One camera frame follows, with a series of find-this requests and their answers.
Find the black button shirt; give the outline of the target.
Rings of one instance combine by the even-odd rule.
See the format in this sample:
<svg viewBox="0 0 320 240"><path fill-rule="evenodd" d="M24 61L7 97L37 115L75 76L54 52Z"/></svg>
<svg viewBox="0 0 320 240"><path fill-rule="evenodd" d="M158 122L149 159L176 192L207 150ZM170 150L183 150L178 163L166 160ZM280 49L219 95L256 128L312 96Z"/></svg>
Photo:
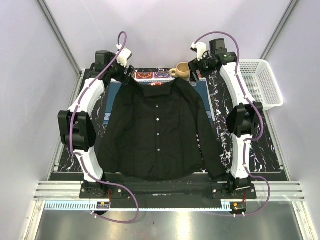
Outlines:
<svg viewBox="0 0 320 240"><path fill-rule="evenodd" d="M180 179L202 169L213 179L226 173L203 99L181 78L122 85L97 160L105 173L147 181Z"/></svg>

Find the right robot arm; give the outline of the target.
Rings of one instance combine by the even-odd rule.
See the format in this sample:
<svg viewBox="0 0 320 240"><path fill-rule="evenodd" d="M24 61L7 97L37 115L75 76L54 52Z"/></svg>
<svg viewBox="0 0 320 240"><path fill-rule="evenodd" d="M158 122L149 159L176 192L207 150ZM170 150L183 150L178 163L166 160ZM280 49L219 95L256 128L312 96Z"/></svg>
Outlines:
<svg viewBox="0 0 320 240"><path fill-rule="evenodd" d="M219 71L230 93L233 109L226 119L227 130L232 137L232 165L226 190L232 198L244 196L251 190L250 148L258 125L263 124L263 105L251 95L240 70L238 54L229 52L222 38L210 41L210 47L197 41L190 48L196 58L189 62L191 78L207 76Z"/></svg>

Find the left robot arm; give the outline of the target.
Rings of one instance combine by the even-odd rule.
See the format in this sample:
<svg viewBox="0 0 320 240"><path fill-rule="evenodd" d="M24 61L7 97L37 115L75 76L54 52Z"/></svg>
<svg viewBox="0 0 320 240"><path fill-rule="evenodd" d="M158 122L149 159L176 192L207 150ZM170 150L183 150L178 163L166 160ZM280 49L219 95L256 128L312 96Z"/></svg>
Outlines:
<svg viewBox="0 0 320 240"><path fill-rule="evenodd" d="M68 110L58 113L61 142L76 157L83 171L81 199L104 198L110 193L96 156L96 130L91 117L97 101L112 80L127 84L132 78L134 68L128 65L131 56L132 52L127 48L117 53L97 51L95 62L85 72L84 85L75 102Z"/></svg>

